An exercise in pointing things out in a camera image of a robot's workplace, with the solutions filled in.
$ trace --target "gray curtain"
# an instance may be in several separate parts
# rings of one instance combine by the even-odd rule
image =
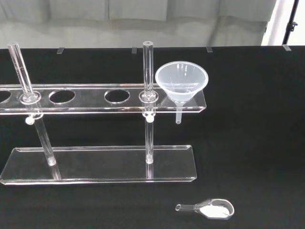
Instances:
[[[0,0],[0,20],[42,23],[54,19],[106,21],[232,16],[269,21],[276,0]]]
[[[276,0],[0,0],[0,48],[261,45]]]

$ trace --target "transparent plastic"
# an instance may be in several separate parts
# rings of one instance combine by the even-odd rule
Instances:
[[[207,199],[195,205],[178,204],[176,211],[194,211],[208,219],[229,219],[234,214],[234,207],[226,199]]]
[[[10,43],[9,50],[21,85],[0,85],[0,115],[26,115],[25,123],[35,124],[42,148],[13,149],[1,183],[190,182],[197,178],[192,147],[154,146],[153,123],[156,113],[201,112],[206,108],[204,95],[195,93],[196,87],[188,101],[178,103],[153,84],[152,42],[143,43],[144,84],[32,85],[18,44]],[[145,145],[51,146],[44,115],[103,113],[142,113]]]
[[[157,84],[178,107],[176,123],[181,123],[181,112],[190,101],[208,83],[208,74],[197,64],[176,61],[163,65],[156,72]]]
[[[53,147],[57,163],[45,163],[41,147],[13,149],[0,176],[5,185],[191,182],[197,178],[193,150],[153,146],[153,163],[145,146]]]

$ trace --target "black tablecloth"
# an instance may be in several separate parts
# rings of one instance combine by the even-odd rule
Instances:
[[[207,109],[157,114],[155,145],[193,146],[198,178],[184,184],[0,186],[0,228],[305,228],[305,47],[160,48],[154,68],[184,60],[209,74]],[[22,50],[32,83],[142,83],[142,51]],[[7,50],[0,84],[18,83]],[[24,116],[0,117],[0,169],[14,147],[40,146]],[[144,145],[141,114],[46,115],[53,146]],[[225,198],[228,221],[176,212]]]

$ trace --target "white powder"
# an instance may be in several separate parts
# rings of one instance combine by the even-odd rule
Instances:
[[[207,205],[200,208],[200,211],[209,218],[227,218],[229,210],[221,206]]]

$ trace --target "funnel stem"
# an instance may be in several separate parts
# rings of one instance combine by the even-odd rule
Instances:
[[[177,108],[177,113],[176,113],[176,123],[177,124],[181,123],[182,113],[180,111],[182,111],[182,109],[181,108]]]

